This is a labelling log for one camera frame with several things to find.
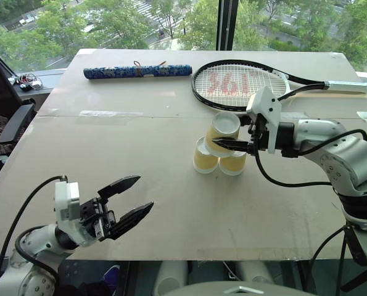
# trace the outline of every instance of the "white tabletop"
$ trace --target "white tabletop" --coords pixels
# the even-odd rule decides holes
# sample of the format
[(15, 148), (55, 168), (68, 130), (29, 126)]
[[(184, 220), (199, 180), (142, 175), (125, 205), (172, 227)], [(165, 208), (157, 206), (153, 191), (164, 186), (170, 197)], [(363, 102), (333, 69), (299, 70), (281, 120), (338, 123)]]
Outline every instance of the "white tabletop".
[[(245, 172), (238, 177), (220, 170), (198, 174), (192, 168), (195, 143), (205, 134), (215, 111), (196, 101), (190, 77), (88, 81), (82, 73), (84, 67), (129, 65), (132, 60), (143, 65), (167, 60), (169, 64), (191, 64), (195, 70), (208, 61), (229, 58), (268, 61), (307, 78), (358, 81), (341, 54), (81, 51), (0, 173), (0, 249), (22, 202), (46, 178), (68, 175), (70, 181), (79, 182), (81, 201), (85, 202), (121, 177), (141, 175), (130, 190), (110, 199), (109, 208), (122, 215), (152, 200), (151, 212), (118, 240), (78, 248), (72, 258), (309, 258), (324, 238), (344, 223), (339, 199), (330, 187), (277, 187), (264, 179), (250, 156)], [(322, 67), (316, 67), (313, 60)], [(307, 70), (305, 63), (313, 69)], [(299, 108), (302, 101), (311, 107)], [(339, 108), (325, 108), (324, 102)], [(367, 130), (367, 123), (355, 113), (367, 111), (363, 96), (344, 99), (322, 94), (319, 99), (307, 94), (286, 108), (309, 117), (338, 118), (348, 130)], [(83, 110), (116, 113), (111, 117), (80, 116)], [(244, 128), (241, 137), (247, 138)], [(323, 171), (304, 158), (292, 160), (266, 152), (261, 158), (267, 172), (280, 181), (326, 180)], [(14, 236), (56, 220), (53, 195), (54, 188), (49, 185), (31, 201)], [(340, 244), (340, 238), (332, 241), (321, 257), (337, 258)]]

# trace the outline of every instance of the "black chair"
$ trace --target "black chair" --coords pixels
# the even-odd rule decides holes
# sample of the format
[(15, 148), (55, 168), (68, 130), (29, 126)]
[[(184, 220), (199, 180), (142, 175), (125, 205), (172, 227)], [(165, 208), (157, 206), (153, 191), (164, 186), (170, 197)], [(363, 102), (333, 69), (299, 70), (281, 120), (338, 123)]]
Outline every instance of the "black chair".
[(22, 128), (35, 115), (33, 100), (21, 100), (10, 85), (8, 77), (12, 75), (15, 73), (0, 59), (0, 116), (9, 119), (0, 135), (0, 144), (16, 143)]

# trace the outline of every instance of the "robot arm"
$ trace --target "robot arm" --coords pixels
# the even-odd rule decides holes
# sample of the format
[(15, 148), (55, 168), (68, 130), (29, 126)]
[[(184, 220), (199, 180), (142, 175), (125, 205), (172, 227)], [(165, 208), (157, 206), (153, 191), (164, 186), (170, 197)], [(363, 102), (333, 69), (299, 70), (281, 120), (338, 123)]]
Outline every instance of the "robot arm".
[(58, 267), (80, 245), (118, 239), (135, 227), (153, 203), (135, 208), (116, 220), (108, 210), (108, 198), (129, 189), (140, 177), (125, 177), (98, 191), (100, 195), (79, 203), (78, 183), (56, 183), (54, 199), (57, 224), (35, 227), (21, 234), (9, 265), (0, 278), (0, 296), (51, 296), (58, 280)]
[(249, 126), (249, 142), (220, 138), (213, 141), (255, 155), (259, 150), (283, 157), (304, 156), (319, 165), (342, 202), (348, 246), (356, 262), (367, 265), (367, 141), (347, 134), (334, 120), (281, 122), (281, 104), (267, 87), (254, 94), (241, 125)]

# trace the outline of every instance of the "tennis racket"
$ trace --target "tennis racket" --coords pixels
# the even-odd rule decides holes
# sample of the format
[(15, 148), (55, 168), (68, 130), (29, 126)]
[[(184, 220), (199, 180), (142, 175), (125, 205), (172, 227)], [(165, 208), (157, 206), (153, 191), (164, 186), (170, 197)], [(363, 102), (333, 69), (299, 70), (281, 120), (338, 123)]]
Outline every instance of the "tennis racket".
[[(304, 86), (291, 90), (289, 81)], [(248, 60), (206, 64), (198, 69), (191, 82), (198, 100), (227, 111), (245, 111), (250, 96), (264, 86), (271, 88), (279, 101), (311, 89), (367, 93), (367, 83), (308, 80)]]

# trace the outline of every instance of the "paper cup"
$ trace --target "paper cup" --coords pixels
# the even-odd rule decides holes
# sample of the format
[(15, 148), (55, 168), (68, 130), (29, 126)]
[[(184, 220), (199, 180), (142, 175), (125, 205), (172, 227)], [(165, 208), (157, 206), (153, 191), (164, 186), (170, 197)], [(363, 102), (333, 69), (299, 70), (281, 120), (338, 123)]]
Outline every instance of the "paper cup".
[(202, 174), (209, 174), (218, 166), (218, 158), (213, 156), (205, 148), (204, 137), (197, 141), (196, 152), (194, 153), (193, 166), (196, 171)]
[(212, 126), (205, 137), (205, 147), (214, 156), (229, 157), (233, 154), (233, 151), (220, 147), (218, 144), (212, 142), (212, 139), (237, 139), (240, 126), (241, 123), (237, 115), (231, 112), (220, 112), (216, 114), (212, 120)]
[(246, 152), (234, 151), (232, 156), (221, 158), (219, 161), (220, 170), (229, 176), (237, 176), (244, 171)]

